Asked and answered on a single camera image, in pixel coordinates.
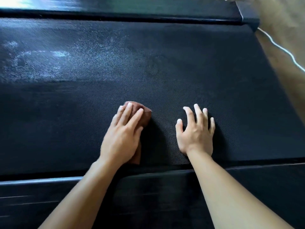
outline white cable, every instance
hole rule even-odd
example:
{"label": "white cable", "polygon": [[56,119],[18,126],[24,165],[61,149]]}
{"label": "white cable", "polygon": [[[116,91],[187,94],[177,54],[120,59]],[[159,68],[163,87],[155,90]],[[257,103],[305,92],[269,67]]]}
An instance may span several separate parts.
{"label": "white cable", "polygon": [[273,44],[274,46],[280,48],[281,50],[283,50],[284,52],[286,52],[288,55],[290,55],[290,57],[292,58],[292,61],[294,62],[294,64],[295,64],[299,69],[301,69],[303,72],[305,72],[305,69],[304,69],[301,65],[299,65],[299,64],[297,63],[297,61],[295,60],[293,54],[292,54],[289,50],[285,49],[284,47],[282,47],[282,46],[280,46],[279,44],[277,44],[276,42],[274,42],[274,41],[273,41],[273,38],[272,38],[266,31],[262,30],[261,28],[258,28],[258,30],[260,30],[261,32],[263,32],[263,33],[270,39],[270,41],[272,42],[272,44]]}

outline bare skin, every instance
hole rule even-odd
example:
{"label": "bare skin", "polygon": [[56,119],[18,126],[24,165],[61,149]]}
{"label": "bare skin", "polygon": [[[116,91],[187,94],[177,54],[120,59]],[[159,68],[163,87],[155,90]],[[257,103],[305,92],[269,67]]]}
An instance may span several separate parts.
{"label": "bare skin", "polygon": [[[208,130],[207,109],[201,111],[197,104],[194,107],[197,122],[192,110],[184,107],[188,125],[183,131],[182,120],[177,121],[177,142],[194,167],[215,228],[292,228],[213,161],[214,119],[211,118]],[[120,106],[104,137],[99,159],[40,229],[92,227],[112,178],[120,166],[132,158],[138,146],[143,128],[136,128],[136,125],[143,109],[128,121],[131,110],[131,103],[126,109]]]}
{"label": "bare skin", "polygon": [[261,201],[247,191],[229,173],[213,161],[212,138],[215,122],[211,118],[208,130],[208,111],[194,105],[197,122],[192,110],[184,107],[188,124],[183,131],[178,119],[176,133],[178,146],[188,156],[199,180],[215,229],[228,228],[277,228],[292,227]]}

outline treadmill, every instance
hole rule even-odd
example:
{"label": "treadmill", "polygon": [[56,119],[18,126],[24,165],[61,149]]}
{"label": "treadmill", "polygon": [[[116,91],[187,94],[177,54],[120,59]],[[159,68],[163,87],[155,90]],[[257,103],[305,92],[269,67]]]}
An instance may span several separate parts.
{"label": "treadmill", "polygon": [[44,221],[98,158],[128,100],[152,109],[141,164],[119,170],[95,227],[213,228],[176,142],[182,107],[195,103],[216,120],[214,160],[304,227],[305,128],[255,37],[249,4],[23,0],[0,8],[1,228]]}

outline person's left hand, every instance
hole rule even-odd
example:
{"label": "person's left hand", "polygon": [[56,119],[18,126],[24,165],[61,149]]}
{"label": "person's left hand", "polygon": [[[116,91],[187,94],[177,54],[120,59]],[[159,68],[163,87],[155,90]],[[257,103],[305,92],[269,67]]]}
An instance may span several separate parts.
{"label": "person's left hand", "polygon": [[114,115],[110,127],[101,145],[101,161],[110,161],[118,168],[128,162],[135,154],[143,127],[136,128],[143,109],[139,109],[128,121],[132,111],[132,103],[124,109],[120,106]]}

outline brown floor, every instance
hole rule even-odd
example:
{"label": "brown floor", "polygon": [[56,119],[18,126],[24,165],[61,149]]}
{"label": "brown floor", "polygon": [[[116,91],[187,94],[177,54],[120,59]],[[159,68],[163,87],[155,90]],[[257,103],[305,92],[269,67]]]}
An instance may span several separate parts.
{"label": "brown floor", "polygon": [[[260,14],[260,27],[276,43],[291,51],[296,61],[305,67],[305,0],[248,1],[253,3]],[[305,124],[305,73],[263,33],[257,31],[256,35],[292,105]]]}

